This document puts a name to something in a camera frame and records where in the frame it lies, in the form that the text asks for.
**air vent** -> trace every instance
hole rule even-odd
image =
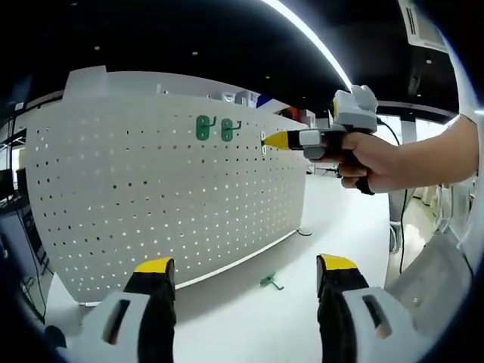
[[[437,28],[423,16],[412,0],[399,0],[407,30],[408,43],[447,53],[447,48]]]

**white pegboard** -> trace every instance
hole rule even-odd
[[[196,118],[217,117],[207,141]],[[242,128],[231,142],[221,120]],[[26,167],[37,228],[79,302],[123,288],[147,259],[175,259],[176,283],[261,250],[299,227],[306,162],[261,131],[305,127],[204,98],[80,98],[38,110]]]

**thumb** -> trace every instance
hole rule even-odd
[[[367,136],[368,135],[360,132],[351,132],[346,134],[341,143],[341,148],[344,150],[355,150],[358,147],[358,144]]]

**black handle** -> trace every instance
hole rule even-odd
[[[341,154],[341,144],[343,143],[343,137],[346,133],[345,132],[328,132],[326,133],[327,139],[327,152]],[[343,153],[345,157],[345,161],[347,163],[352,164],[353,166],[361,166],[364,167],[356,158],[354,153],[350,150],[345,150]],[[370,186],[368,185],[368,179],[366,176],[362,176],[358,179],[355,184],[356,188],[362,192],[363,194],[367,195],[374,195],[374,192],[371,191]]]

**forearm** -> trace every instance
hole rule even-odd
[[[435,138],[399,147],[399,188],[461,182],[478,169],[477,126],[465,116]]]

